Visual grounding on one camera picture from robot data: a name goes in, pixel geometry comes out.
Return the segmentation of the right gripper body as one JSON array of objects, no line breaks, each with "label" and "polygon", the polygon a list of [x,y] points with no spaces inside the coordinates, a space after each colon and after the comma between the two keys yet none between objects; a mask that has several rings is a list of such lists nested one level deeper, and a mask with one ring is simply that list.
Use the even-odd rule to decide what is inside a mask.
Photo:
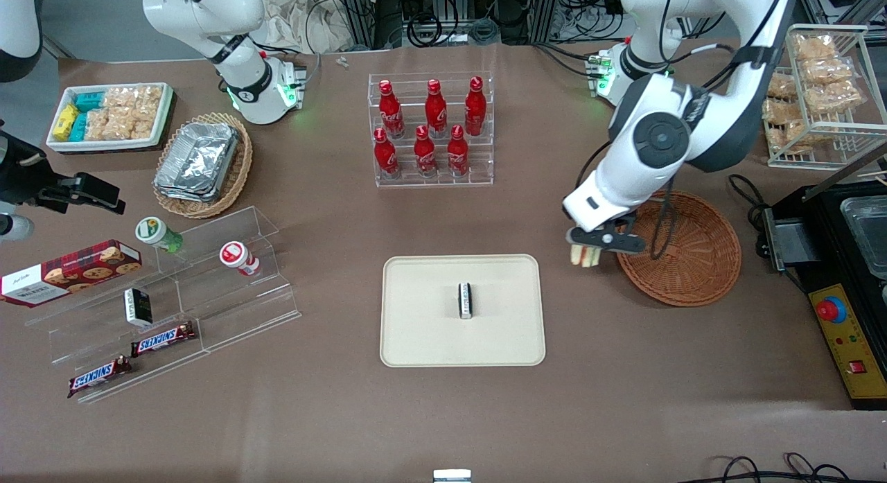
[{"label": "right gripper body", "polygon": [[7,133],[1,134],[1,201],[22,204],[53,185],[45,152]]}]

